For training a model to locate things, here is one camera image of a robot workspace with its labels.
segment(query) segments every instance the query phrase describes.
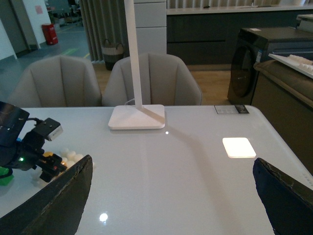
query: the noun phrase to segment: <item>washer door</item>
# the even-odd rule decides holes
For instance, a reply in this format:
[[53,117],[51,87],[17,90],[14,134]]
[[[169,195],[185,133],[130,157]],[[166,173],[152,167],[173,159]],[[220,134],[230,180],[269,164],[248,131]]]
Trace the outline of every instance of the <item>washer door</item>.
[[238,97],[244,97],[250,91],[253,64],[253,55],[248,47],[241,46],[236,49],[231,64],[230,83]]

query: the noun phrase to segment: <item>gray floor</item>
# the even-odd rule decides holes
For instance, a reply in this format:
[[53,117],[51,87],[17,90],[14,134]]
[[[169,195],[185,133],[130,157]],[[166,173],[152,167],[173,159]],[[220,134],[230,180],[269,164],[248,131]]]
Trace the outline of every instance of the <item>gray floor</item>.
[[59,54],[89,58],[86,34],[81,23],[68,24],[56,32],[59,41],[57,44],[43,45],[41,49],[18,59],[10,57],[0,60],[0,101],[7,101],[24,69],[37,60]]

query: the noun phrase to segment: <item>doorway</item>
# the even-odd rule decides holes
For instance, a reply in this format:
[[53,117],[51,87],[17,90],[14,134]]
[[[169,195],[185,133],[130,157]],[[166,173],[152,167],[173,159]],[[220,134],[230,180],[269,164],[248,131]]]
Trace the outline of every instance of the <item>doorway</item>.
[[16,56],[29,53],[30,49],[10,0],[0,1],[0,19]]

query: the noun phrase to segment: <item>red trash can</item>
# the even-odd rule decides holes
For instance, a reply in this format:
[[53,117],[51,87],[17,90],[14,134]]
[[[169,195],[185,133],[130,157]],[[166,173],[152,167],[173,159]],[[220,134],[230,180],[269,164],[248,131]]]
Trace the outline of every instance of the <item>red trash can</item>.
[[58,37],[54,29],[54,25],[46,23],[42,25],[45,41],[47,45],[54,45],[58,43]]

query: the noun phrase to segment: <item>glowing square light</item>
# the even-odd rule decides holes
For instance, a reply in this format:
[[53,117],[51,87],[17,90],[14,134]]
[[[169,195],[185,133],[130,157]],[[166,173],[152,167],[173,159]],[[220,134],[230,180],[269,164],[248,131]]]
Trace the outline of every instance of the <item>glowing square light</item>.
[[230,158],[255,158],[256,156],[247,138],[223,138],[223,145]]

